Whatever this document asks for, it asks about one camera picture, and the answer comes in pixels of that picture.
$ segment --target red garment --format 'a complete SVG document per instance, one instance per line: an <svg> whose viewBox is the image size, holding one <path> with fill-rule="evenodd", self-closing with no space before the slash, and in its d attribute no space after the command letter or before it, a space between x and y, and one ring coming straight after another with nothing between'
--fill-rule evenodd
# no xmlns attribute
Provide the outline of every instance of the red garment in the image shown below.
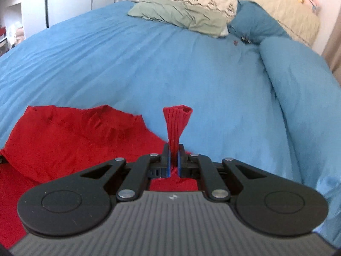
<svg viewBox="0 0 341 256"><path fill-rule="evenodd" d="M166 111L168 128L173 124L182 132L191 109L178 106ZM147 129L142 116L110 106L86 110L28 107L0 151L9 162L0 165L0 243L9 248L25 235L16 212L18 199L25 191L116 157L133 162L141 155L160 154L164 144ZM169 179L153 180L150 189L195 191L197 184L195 180L180 179L174 170Z"/></svg>

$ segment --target blue blanket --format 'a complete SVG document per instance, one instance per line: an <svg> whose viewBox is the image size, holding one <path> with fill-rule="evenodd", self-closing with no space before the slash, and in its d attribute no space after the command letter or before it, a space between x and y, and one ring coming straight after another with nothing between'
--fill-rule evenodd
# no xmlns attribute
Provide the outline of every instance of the blue blanket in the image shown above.
<svg viewBox="0 0 341 256"><path fill-rule="evenodd" d="M184 104L193 108L180 139L187 150L304 182L260 46L127 16L132 6L119 2L67 20L1 57L0 147L28 105L108 104L142 114L167 140L162 108Z"/></svg>

